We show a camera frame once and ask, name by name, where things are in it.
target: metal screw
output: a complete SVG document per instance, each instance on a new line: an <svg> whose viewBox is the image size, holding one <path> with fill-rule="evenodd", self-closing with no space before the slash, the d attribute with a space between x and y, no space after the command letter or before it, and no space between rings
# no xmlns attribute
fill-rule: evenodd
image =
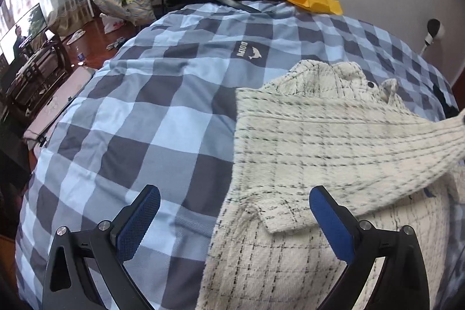
<svg viewBox="0 0 465 310"><path fill-rule="evenodd" d="M413 233L415 233L415 231L413 231L413 228L412 226L404 226L404 233L408 234L408 235L413 235Z"/></svg>
<svg viewBox="0 0 465 310"><path fill-rule="evenodd" d="M105 231L110 227L112 223L110 221L102 221L99 223L99 230Z"/></svg>
<svg viewBox="0 0 465 310"><path fill-rule="evenodd" d="M371 229L371 223L369 223L368 221L365 221L365 220L360 221L359 225L363 230Z"/></svg>
<svg viewBox="0 0 465 310"><path fill-rule="evenodd" d="M66 233L66 226L60 226L59 228L57 228L57 234L58 235L63 235Z"/></svg>

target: red floor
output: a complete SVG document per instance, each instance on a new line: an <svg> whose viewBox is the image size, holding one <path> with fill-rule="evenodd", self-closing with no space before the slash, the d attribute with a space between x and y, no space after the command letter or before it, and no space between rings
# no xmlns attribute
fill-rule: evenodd
<svg viewBox="0 0 465 310"><path fill-rule="evenodd" d="M78 63L78 50L85 56L85 63L93 69L100 69L103 62L114 57L118 52L116 49L106 50L106 46L115 42L119 37L131 38L136 33L136 28L131 23L126 23L120 29L104 33L102 20L97 17L90 23L87 23L83 30L85 34L73 42L71 45L66 45L71 63Z"/></svg>

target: pink mat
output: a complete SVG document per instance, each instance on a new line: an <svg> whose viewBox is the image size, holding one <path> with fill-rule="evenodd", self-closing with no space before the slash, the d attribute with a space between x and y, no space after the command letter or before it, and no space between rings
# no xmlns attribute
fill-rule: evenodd
<svg viewBox="0 0 465 310"><path fill-rule="evenodd" d="M63 112L64 107L68 104L70 98L73 98L78 94L81 89L91 80L94 76L95 70L80 66L78 67L73 74L68 78L66 82L62 84L60 88L53 94L52 98L48 103L40 110L34 121L29 125L27 130L24 132L23 138L28 140L29 150L34 148L39 149L40 147L36 144L36 137L42 133L42 131L47 127L47 125L52 122L52 120ZM50 139L55 125L61 117L59 117L53 125L48 129L45 137L47 140Z"/></svg>

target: dolphin logo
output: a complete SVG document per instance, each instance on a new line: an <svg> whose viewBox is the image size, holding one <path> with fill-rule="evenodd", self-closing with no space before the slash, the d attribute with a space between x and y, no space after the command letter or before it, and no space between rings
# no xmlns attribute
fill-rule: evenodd
<svg viewBox="0 0 465 310"><path fill-rule="evenodd" d="M252 59L252 58L261 58L261 54L259 52L259 50L255 47L252 47L252 52L253 52L253 55L250 55L249 56L249 59Z"/></svg>

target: blue plaid bedsheet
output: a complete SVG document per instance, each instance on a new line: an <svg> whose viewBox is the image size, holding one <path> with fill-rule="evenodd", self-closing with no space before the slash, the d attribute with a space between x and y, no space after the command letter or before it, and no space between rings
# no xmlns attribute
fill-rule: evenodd
<svg viewBox="0 0 465 310"><path fill-rule="evenodd" d="M245 3L263 13L215 4L169 13L106 61L69 107L20 213L19 295L34 309L55 230L113 219L146 184L159 187L161 207L125 268L154 309L194 309L231 180L235 88L259 88L301 59L355 61L370 81L396 78L406 106L429 120L444 118L434 83L456 104L438 70L382 29L288 3ZM452 207L439 302L463 281L464 209ZM106 307L116 309L92 259L89 267Z"/></svg>

